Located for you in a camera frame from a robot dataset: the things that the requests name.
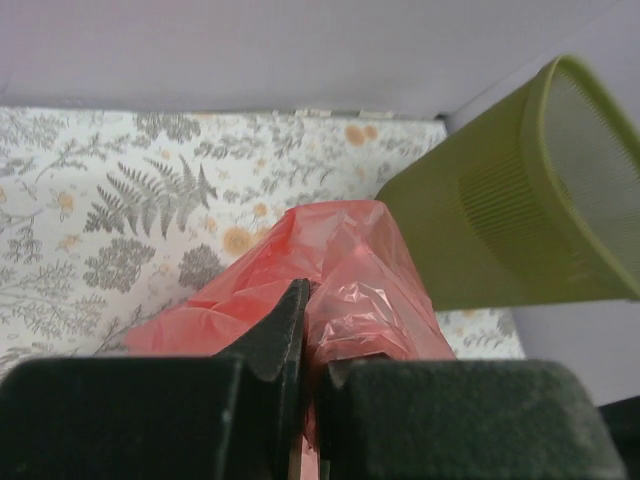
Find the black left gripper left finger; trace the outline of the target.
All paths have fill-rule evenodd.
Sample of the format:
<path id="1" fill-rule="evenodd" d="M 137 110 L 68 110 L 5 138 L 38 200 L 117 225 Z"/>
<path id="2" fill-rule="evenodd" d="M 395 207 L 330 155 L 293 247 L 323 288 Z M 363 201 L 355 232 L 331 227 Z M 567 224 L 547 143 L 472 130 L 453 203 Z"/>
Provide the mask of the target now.
<path id="1" fill-rule="evenodd" d="M 1 384 L 5 479 L 296 479 L 310 284 L 213 356 L 49 358 Z"/>

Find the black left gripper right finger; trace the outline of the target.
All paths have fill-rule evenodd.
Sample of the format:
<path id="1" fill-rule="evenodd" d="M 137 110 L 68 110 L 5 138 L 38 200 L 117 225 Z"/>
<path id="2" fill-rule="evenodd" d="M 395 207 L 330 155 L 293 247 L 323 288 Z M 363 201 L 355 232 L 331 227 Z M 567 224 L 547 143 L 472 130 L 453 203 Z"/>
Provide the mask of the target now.
<path id="1" fill-rule="evenodd" d="M 330 363 L 316 398 L 323 479 L 621 479 L 577 377 L 548 361 Z"/>

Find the red torn trash bag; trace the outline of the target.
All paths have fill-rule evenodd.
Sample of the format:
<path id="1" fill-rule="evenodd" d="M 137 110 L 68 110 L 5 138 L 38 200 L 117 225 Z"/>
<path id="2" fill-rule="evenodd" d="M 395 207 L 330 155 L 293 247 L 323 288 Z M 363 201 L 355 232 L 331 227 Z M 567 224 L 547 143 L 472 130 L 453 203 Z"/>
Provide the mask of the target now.
<path id="1" fill-rule="evenodd" d="M 388 208 L 334 201 L 288 210 L 220 275 L 124 339 L 138 354 L 214 354 L 257 324 L 295 279 L 312 293 L 305 312 L 306 388 L 334 360 L 385 354 L 451 360 L 431 300 Z"/>

